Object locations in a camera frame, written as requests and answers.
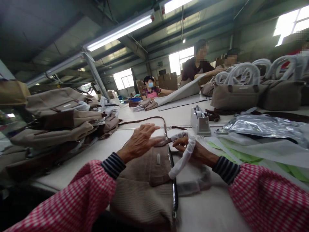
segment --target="woman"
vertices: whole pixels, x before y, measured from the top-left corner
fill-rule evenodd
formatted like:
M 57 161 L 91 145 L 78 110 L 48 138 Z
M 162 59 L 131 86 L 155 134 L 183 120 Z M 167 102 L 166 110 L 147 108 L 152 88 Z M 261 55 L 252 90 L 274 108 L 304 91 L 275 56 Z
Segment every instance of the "woman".
M 228 50 L 224 58 L 224 64 L 219 65 L 216 69 L 227 70 L 229 67 L 235 65 L 237 63 L 238 54 L 239 50 L 237 48 Z
M 187 60 L 183 67 L 183 75 L 181 77 L 180 87 L 188 84 L 197 78 L 200 74 L 206 74 L 205 78 L 211 78 L 223 70 L 214 69 L 205 59 L 208 52 L 208 43 L 202 39 L 194 45 L 194 57 Z
M 159 93 L 170 94 L 174 92 L 174 90 L 165 90 L 154 86 L 154 81 L 155 78 L 153 76 L 147 76 L 144 78 L 144 85 L 146 85 L 146 88 L 142 90 L 143 100 L 145 100 L 146 98 L 150 98 L 153 101 L 156 97 L 158 97 Z
M 93 223 L 112 201 L 116 179 L 126 163 L 161 140 L 151 138 L 154 124 L 136 128 L 129 141 L 103 162 L 85 164 L 71 183 L 7 231 L 91 231 Z M 188 137 L 173 147 L 183 152 Z M 212 168 L 229 185 L 235 207 L 253 231 L 309 231 L 309 194 L 279 174 L 258 165 L 237 165 L 196 142 L 192 158 Z

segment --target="hand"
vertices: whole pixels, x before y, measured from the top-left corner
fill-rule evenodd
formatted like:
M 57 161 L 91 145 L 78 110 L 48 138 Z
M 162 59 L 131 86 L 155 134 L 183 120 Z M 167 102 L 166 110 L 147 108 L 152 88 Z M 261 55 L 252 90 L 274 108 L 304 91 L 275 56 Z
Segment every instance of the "hand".
M 185 146 L 189 143 L 188 140 L 188 137 L 179 138 L 173 143 L 173 147 L 181 152 L 184 152 L 186 149 Z M 195 141 L 195 147 L 191 158 L 211 168 L 213 168 L 219 160 L 219 156 L 208 151 L 198 141 Z
M 124 163 L 142 156 L 149 151 L 150 148 L 162 141 L 161 138 L 150 138 L 150 136 L 158 129 L 160 129 L 159 126 L 150 123 L 143 124 L 140 128 L 136 128 L 128 142 L 117 152 L 117 155 Z

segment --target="striped cuff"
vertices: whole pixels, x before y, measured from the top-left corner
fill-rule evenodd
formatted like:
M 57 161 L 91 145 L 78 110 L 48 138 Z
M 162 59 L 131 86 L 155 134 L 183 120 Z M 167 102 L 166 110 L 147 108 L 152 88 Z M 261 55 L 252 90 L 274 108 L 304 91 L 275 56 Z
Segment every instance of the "striped cuff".
M 221 156 L 212 170 L 230 185 L 240 172 L 240 166 Z
M 116 180 L 119 174 L 126 168 L 125 163 L 114 152 L 101 163 L 101 166 L 104 168 L 105 172 L 114 180 Z

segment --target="pink checkered sleeve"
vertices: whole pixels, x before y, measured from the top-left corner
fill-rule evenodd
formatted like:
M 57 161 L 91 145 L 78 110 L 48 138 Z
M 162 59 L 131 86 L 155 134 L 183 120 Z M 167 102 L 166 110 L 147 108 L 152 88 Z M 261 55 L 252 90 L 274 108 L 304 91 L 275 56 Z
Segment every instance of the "pink checkered sleeve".
M 92 224 L 112 200 L 116 181 L 92 160 L 71 183 L 38 205 L 24 220 L 6 231 L 91 231 Z
M 242 164 L 229 193 L 253 231 L 309 231 L 309 194 L 267 168 Z

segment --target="light fixture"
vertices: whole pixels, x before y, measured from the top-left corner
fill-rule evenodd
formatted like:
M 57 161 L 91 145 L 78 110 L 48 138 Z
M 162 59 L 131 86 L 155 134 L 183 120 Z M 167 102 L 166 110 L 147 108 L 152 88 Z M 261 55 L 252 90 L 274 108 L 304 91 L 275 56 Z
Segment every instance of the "light fixture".
M 171 1 L 164 1 L 160 4 L 162 14 L 167 14 L 189 2 L 192 0 L 171 0 Z
M 15 117 L 15 114 L 7 114 L 7 116 L 8 116 L 9 118 L 14 118 L 14 117 Z
M 28 81 L 26 84 L 28 88 L 38 85 L 38 82 L 40 80 L 46 78 L 46 76 L 51 77 L 52 75 L 59 73 L 71 66 L 74 66 L 76 64 L 79 64 L 80 62 L 84 61 L 83 53 L 78 53 L 77 55 L 63 61 L 62 63 L 56 65 L 55 67 L 52 67 L 51 69 L 47 70 L 45 73 L 40 74 L 39 76 L 35 77 L 34 79 Z
M 116 39 L 119 39 L 143 26 L 146 26 L 147 24 L 150 24 L 154 20 L 154 12 L 155 10 L 152 9 L 139 17 L 130 20 L 127 23 L 124 23 L 123 25 L 115 28 L 114 30 L 100 36 L 96 40 L 86 44 L 84 48 L 86 48 L 88 51 L 92 52 L 110 42 L 113 42 Z

